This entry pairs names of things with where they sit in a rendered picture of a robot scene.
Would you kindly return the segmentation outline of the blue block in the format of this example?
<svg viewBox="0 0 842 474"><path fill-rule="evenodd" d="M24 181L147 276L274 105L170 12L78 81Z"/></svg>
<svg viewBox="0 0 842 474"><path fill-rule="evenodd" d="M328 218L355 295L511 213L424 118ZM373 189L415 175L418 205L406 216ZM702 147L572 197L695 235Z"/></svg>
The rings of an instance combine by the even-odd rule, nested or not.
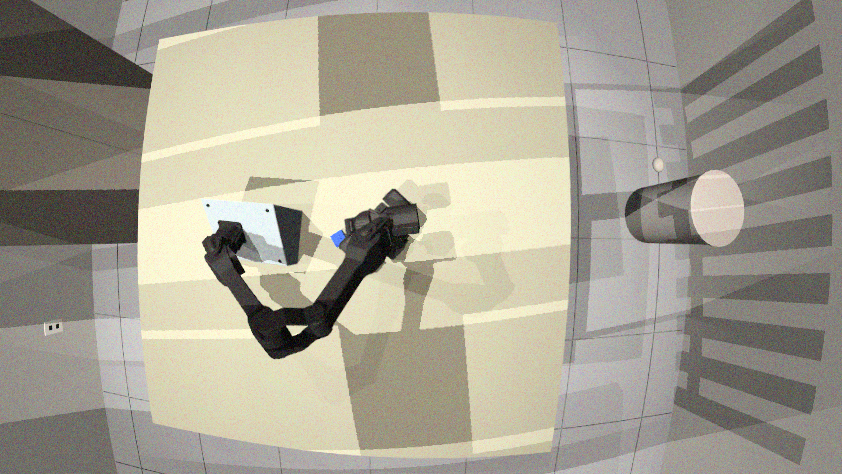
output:
<svg viewBox="0 0 842 474"><path fill-rule="evenodd" d="M344 235L343 230L340 230L340 231L338 231L335 234L330 236L330 238L332 239L336 248L339 247L339 244L343 241L344 237L345 237L345 235Z"/></svg>

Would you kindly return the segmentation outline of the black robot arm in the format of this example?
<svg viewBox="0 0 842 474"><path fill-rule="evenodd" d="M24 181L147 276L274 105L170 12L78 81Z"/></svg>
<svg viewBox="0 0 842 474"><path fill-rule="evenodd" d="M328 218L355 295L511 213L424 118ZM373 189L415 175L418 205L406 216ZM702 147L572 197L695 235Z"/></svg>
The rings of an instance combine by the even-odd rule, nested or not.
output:
<svg viewBox="0 0 842 474"><path fill-rule="evenodd" d="M271 358L302 352L328 336L365 276L374 274L386 256L395 259L408 243L408 234L420 233L416 203L387 207L384 214L364 210L344 220L346 236L352 235L345 259L314 304L305 308L274 311L259 302L241 277L245 270L236 256L246 243L241 223L218 220L216 233L202 240L205 261L243 308L253 336ZM292 336L286 325L307 327Z"/></svg>

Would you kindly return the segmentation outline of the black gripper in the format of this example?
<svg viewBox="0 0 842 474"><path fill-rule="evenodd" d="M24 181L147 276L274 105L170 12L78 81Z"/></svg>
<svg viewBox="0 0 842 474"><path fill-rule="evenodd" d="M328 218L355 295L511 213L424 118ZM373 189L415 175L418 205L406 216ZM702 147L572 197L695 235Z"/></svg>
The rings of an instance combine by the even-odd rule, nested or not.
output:
<svg viewBox="0 0 842 474"><path fill-rule="evenodd" d="M400 206L400 205L407 205L411 204L397 189L393 188L390 189L382 198L381 198L389 207L393 206ZM374 209L371 207L368 210L375 211L378 214L387 213L387 205L384 202L380 202ZM350 240L351 236L345 236L343 241L339 244L340 249L345 253L346 246Z"/></svg>

